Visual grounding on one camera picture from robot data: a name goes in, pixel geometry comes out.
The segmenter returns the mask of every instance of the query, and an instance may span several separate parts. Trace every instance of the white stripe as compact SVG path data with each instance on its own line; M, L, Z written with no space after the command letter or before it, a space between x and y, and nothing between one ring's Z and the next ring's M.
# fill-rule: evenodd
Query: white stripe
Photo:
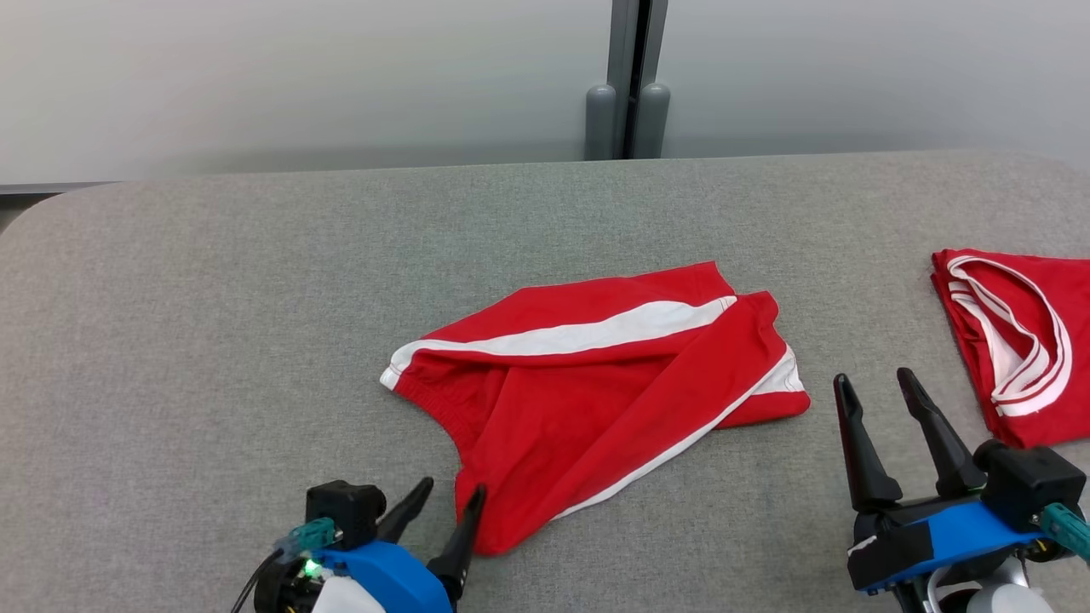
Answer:
M712 429L715 428L715 424L719 423L728 414L730 414L731 412L734 412L735 409L737 409L742 402L744 402L747 398L749 398L750 396L752 396L753 393L756 392L756 389L759 389L763 385L765 385L766 382L768 382L770 380L775 380L776 377L783 377L784 376L784 372L785 371L790 371L791 368L794 366L794 364L795 364L795 353L790 350L790 348L788 348L787 351L784 353L784 357L780 358L778 362L776 362L776 365L774 365L772 369L770 369L768 372L766 372L764 374L764 376L762 376L761 380L758 381L753 385L753 387L749 388L748 392L746 392L744 394L742 394L741 396L739 396L738 399L736 399L734 402L730 402L730 405L727 406L727 408L723 409L723 412L720 412L719 414L715 416L715 419L713 419L712 421L707 422L705 425L701 426L699 430L697 430L692 434L690 434L690 435L686 436L685 438L678 441L677 443L674 444L674 446L671 446L670 448L666 449L665 452L658 454L657 456L655 456L654 459L652 459L647 464L645 464L645 465L641 466L640 468L637 468L632 472L626 474L623 478L621 478L620 481L617 481L613 485L609 485L605 490L602 490L601 492L598 492L597 494L594 494L593 496L586 498L585 501L583 501L583 502L581 502L581 503L579 503L579 504L577 504L574 506L571 506L569 508L566 508L565 510L560 512L553 519L560 519L561 517L571 515L572 513L576 513L579 509L586 508L586 507L589 507L591 505L595 505L595 504L598 504L600 502L609 500L614 495L616 495L617 492L620 492L621 490L623 490L625 488L627 488L629 484L631 484L637 479L639 479L639 478L647 474L652 470L654 470L654 469L658 468L659 466L666 464L667 461L669 461L670 459L673 459L674 457L676 457L681 452L683 452L683 450L688 449L689 447L691 447L693 443L695 443L697 441L700 441L700 438L703 437L705 434L707 434L708 432L711 432Z
M954 260L950 260L946 264L950 275L959 279L962 279L967 281L969 285L971 285L972 288L976 290L973 293L981 298L982 302L984 303L983 305L985 308L994 312L1000 317L1003 317L1005 321L1010 322L1013 325L1015 325L1015 327L1018 328L1020 333L1031 337L1034 342L1034 349L1039 347L1039 339L1037 338L1037 336L1030 334L1029 330L1027 330L1021 324L1015 321L1014 314L1010 308L1007 306L1006 303L1000 300L998 297L989 291L980 281L974 279L971 275L969 275L969 273L967 273L962 268L965 264L971 262L980 262L989 266L994 266L995 268L1004 271L1014 276L1015 278L1019 279L1021 283L1024 283L1026 286L1028 286L1030 289L1033 290L1037 297L1044 304L1045 309L1047 309L1049 311L1049 315L1052 318L1052 334L1056 342L1055 360L1050 360L1047 351L1045 351L1043 348L1040 348L1040 350L1037 351L1034 360L1029 364L1024 364L1025 366L1027 366L1025 371L1018 373L1015 376L1015 378L1010 382L1002 382L1003 385L1010 384L1010 389L1008 389L1007 393L1001 394L1003 385L997 385L996 388L992 392L992 400L997 404L997 408L1003 414L1024 416L1037 412L1047 407L1052 402L1054 402L1056 398L1058 398L1059 395L1063 394L1064 389L1067 387L1067 382L1070 380L1073 347L1071 347L1071 338L1067 333L1067 326L1064 325L1064 322L1059 318L1059 315L1056 313L1055 309L1052 308L1052 304L1049 302L1049 299L1045 298L1044 292L1041 291L1041 288L1039 288L1037 284L1031 281L1021 273L1010 267L1004 266L997 262L986 260L983 257L962 255L960 257L955 257ZM1042 368L1041 365L1042 359L1045 368ZM1027 383L1029 383L1034 378L1038 378L1037 383L1034 383L1033 385L1029 385L1028 387L1024 387ZM1040 392L1040 394L1038 394L1036 397L1028 398L1029 396L1032 396L1038 392ZM1001 401L1008 402L1010 400L1020 400L1020 401L1010 404L1000 404Z
M1021 364L1022 359L1014 347L1000 330L995 328L992 322L988 318L988 315L980 310L977 301L972 299L971 296L966 295L955 295L952 297L955 302L965 308L978 322L980 322L981 327L984 330L985 345L988 345L988 357L992 361L992 371L995 374L995 381L1006 381L1010 373L1015 371L1016 364Z
M795 351L787 348L785 354L787 361L780 360L776 368L768 373L767 378L753 389L753 396L761 394L773 394L775 392L803 392L802 381L799 380L799 364L795 360Z
M413 354L421 349L475 351L491 356L579 353L590 349L662 338L687 329L703 327L717 320L737 301L738 297L736 296L724 296L700 306L693 306L685 302L661 300L646 302L601 322L589 324L538 328L471 342L424 338L395 351L393 357L390 358L390 365L379 377L379 382L393 389L401 373L412 362Z

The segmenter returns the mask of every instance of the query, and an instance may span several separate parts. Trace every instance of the cable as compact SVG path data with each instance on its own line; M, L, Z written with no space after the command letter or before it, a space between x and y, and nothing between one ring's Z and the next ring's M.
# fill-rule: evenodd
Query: cable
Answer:
M942 606L940 606L938 599L938 581L943 580L950 572L949 566L943 566L942 568L935 568L931 576L928 577L928 602L931 604L932 611L935 613L943 613Z
M239 594L239 599L234 601L234 606L231 608L231 613L239 613L242 611L242 605L246 603L246 598L250 597L250 592L254 591L254 586L257 585L257 579L261 578L262 573L264 573L265 569L269 567L269 564L272 564L276 558L280 557L281 553L283 553L283 550L278 549L257 565L257 570L254 570L254 574L250 576L246 585L242 588L242 593Z

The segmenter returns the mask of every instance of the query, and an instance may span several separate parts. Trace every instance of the gray table surface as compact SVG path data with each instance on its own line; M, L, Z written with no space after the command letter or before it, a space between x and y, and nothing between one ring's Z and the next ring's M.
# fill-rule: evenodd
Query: gray table surface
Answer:
M940 301L942 248L1090 257L1090 179L1015 154L897 153L199 177L46 201L0 235L5 610L226 611L303 492L436 491L453 445L382 387L390 353L526 285L714 260L767 289L813 397L713 432L608 502L477 558L462 610L895 611L851 590L831 381L932 492L894 370L988 433ZM1090 470L1090 443L1064 445ZM1058 612L1087 568L1031 567Z

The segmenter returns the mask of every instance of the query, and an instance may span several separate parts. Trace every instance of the folded red cloth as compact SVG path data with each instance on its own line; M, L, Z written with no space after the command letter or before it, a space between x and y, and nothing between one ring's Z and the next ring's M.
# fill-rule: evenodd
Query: folded red cloth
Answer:
M1090 261L971 249L933 261L992 433L1018 447L1090 436Z
M804 411L777 313L713 263L531 287L398 349L382 383L453 440L457 508L486 485L476 551L499 554L713 428Z

